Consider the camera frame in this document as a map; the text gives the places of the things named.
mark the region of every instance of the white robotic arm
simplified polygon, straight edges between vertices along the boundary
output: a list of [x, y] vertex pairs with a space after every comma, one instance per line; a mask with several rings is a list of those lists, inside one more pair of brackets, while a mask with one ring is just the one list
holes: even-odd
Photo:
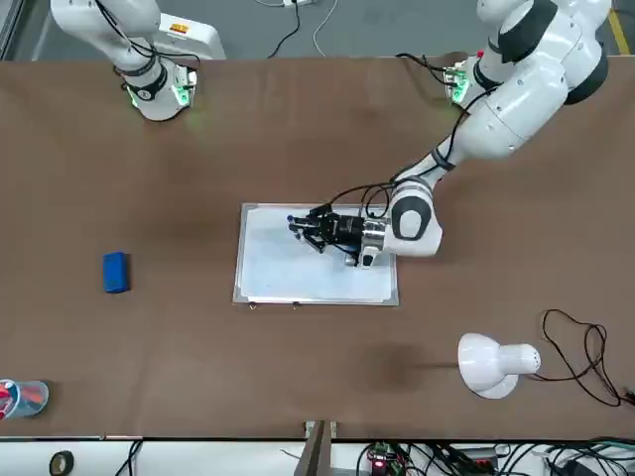
[[51, 0], [51, 12], [65, 32], [113, 62], [146, 118], [164, 121], [191, 104], [195, 74], [152, 46], [161, 25], [155, 0]]
[[306, 218], [290, 217], [290, 229], [319, 251], [345, 247], [362, 267], [372, 266], [379, 253], [434, 255], [443, 235], [433, 205], [437, 182], [467, 158], [506, 159], [564, 104], [584, 100], [606, 79], [608, 62], [595, 30], [608, 15], [610, 0], [560, 3], [564, 6], [551, 0], [480, 0], [479, 15], [498, 25], [498, 36], [490, 38], [481, 59], [487, 68], [468, 61], [471, 69], [456, 76], [468, 77], [475, 91], [464, 105], [469, 117], [424, 159], [391, 179], [385, 217], [341, 216], [329, 203]]

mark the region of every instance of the lamp shade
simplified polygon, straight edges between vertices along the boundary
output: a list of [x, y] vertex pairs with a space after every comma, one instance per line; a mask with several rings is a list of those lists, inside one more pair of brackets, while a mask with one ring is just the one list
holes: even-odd
[[529, 344], [500, 345], [481, 334], [465, 334], [458, 343], [458, 369], [465, 385], [485, 399], [507, 397], [518, 376], [535, 374], [540, 354]]

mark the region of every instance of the white cable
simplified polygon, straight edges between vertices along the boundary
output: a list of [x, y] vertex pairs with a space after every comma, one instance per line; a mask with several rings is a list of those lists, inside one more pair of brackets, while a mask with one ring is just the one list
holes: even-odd
[[337, 8], [337, 4], [339, 3], [339, 0], [335, 0], [335, 3], [333, 3], [333, 6], [331, 7], [330, 11], [328, 12], [328, 15], [326, 15], [326, 18], [324, 18], [324, 20], [319, 24], [319, 26], [317, 27], [316, 31], [314, 32], [314, 45], [316, 46], [316, 50], [319, 51], [319, 53], [323, 56], [326, 57], [326, 55], [324, 54], [324, 52], [321, 50], [321, 48], [318, 45], [318, 33], [319, 31], [322, 29], [322, 27], [324, 25], [326, 25], [326, 22], [328, 21], [328, 19], [330, 18], [330, 16], [333, 14], [333, 12], [335, 11], [335, 8]]
[[263, 2], [262, 0], [255, 0], [255, 2], [261, 5], [264, 5], [265, 7], [284, 7], [285, 6], [284, 3], [267, 3], [267, 2]]

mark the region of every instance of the blue sponge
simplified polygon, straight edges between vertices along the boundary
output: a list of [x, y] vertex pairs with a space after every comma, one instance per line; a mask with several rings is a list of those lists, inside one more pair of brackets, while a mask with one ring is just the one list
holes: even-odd
[[117, 294], [130, 291], [128, 255], [121, 251], [103, 255], [103, 290]]

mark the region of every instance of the tape roll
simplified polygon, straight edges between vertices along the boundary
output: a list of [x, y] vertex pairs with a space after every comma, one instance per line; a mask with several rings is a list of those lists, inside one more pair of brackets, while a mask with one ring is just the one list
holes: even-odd
[[66, 476], [70, 474], [75, 465], [75, 458], [70, 451], [60, 451], [53, 455], [49, 463], [49, 474], [51, 476]]

